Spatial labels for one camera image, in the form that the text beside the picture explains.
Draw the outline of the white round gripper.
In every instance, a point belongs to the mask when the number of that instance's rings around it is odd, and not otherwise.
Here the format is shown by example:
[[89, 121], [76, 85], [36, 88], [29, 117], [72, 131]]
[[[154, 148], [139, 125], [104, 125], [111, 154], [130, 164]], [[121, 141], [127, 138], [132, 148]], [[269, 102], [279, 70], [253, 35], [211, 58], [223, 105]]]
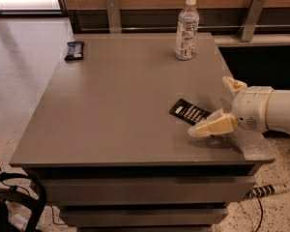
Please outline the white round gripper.
[[233, 132], [239, 126], [248, 131], [265, 132], [267, 104], [273, 88], [270, 86], [251, 86], [230, 76], [222, 78], [224, 87], [235, 96], [232, 113], [219, 109], [205, 120], [188, 129], [188, 134], [195, 138], [222, 135]]

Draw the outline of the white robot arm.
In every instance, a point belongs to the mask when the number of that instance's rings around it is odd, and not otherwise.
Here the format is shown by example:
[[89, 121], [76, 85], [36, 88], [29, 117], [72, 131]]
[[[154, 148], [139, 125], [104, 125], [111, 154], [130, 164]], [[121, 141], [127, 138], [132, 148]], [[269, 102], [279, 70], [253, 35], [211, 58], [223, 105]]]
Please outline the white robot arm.
[[232, 94], [231, 111], [222, 108], [188, 129], [196, 138], [223, 135], [237, 127], [247, 131], [282, 131], [290, 135], [290, 90], [271, 86], [247, 86], [233, 77], [222, 78]]

